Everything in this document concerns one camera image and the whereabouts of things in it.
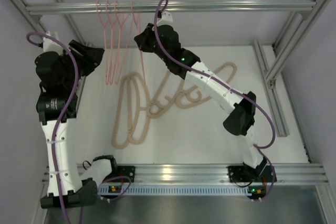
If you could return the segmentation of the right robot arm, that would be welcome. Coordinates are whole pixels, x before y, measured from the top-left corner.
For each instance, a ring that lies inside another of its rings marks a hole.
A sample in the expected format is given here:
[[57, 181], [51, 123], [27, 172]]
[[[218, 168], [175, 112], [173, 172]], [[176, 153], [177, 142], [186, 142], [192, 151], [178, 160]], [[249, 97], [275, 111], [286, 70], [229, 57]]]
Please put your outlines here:
[[251, 91], [239, 95], [220, 80], [196, 54], [181, 46], [178, 33], [170, 25], [148, 24], [134, 40], [142, 52], [156, 54], [171, 73], [196, 85], [224, 108], [228, 117], [223, 127], [238, 140], [245, 176], [250, 180], [261, 177], [267, 161], [257, 150], [254, 136], [256, 95]]

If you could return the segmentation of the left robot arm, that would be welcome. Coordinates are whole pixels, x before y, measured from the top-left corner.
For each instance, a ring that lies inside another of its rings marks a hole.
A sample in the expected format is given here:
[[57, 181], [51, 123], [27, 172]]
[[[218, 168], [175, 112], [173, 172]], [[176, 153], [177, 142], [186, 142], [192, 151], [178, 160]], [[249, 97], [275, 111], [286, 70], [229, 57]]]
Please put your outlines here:
[[40, 199], [43, 209], [76, 208], [97, 202], [98, 186], [117, 179], [119, 169], [111, 155], [93, 159], [80, 175], [75, 158], [78, 81], [101, 64], [104, 49], [87, 47], [75, 40], [64, 49], [51, 39], [41, 43], [43, 53], [35, 59], [40, 78], [36, 110], [45, 135], [49, 185]]

